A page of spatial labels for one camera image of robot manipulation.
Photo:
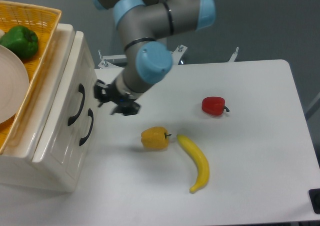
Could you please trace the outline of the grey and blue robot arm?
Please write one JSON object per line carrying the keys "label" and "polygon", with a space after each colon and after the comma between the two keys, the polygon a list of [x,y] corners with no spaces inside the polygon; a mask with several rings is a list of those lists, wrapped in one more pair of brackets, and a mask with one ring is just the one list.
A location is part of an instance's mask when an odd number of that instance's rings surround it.
{"label": "grey and blue robot arm", "polygon": [[94,96],[100,104],[115,103],[114,113],[135,115],[137,99],[171,70],[173,56],[161,39],[198,31],[216,19],[214,0],[92,0],[110,9],[127,65],[110,84],[97,81]]}

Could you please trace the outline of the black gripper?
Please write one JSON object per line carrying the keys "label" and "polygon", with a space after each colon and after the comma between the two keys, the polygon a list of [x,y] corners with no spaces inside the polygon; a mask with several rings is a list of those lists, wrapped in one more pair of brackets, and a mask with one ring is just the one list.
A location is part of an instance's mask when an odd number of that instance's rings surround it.
{"label": "black gripper", "polygon": [[141,107],[134,99],[130,99],[129,95],[121,94],[115,83],[106,84],[101,80],[97,80],[93,87],[93,93],[94,98],[98,100],[98,107],[107,102],[116,104],[116,107],[110,113],[111,115],[117,113],[123,116],[137,115]]}

